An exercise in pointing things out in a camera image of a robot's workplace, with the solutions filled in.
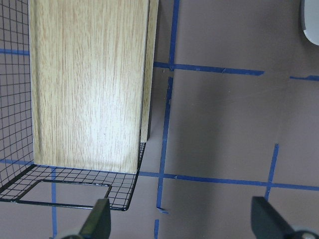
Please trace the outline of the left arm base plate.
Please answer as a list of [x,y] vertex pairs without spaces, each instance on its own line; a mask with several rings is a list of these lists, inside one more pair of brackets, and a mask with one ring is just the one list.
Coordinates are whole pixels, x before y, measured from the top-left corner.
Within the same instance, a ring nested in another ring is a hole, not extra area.
[[319,1],[301,0],[301,26],[307,40],[319,45]]

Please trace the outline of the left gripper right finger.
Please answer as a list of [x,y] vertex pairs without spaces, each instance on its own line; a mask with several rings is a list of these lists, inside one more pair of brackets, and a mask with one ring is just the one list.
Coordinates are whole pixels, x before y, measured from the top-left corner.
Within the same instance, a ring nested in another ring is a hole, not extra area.
[[251,228],[257,239],[298,239],[299,234],[264,197],[252,197]]

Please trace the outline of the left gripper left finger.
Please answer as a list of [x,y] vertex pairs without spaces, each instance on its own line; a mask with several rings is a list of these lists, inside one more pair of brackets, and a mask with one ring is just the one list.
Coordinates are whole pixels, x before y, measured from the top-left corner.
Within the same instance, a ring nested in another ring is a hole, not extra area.
[[111,212],[109,199],[99,199],[78,235],[81,239],[108,239],[110,234]]

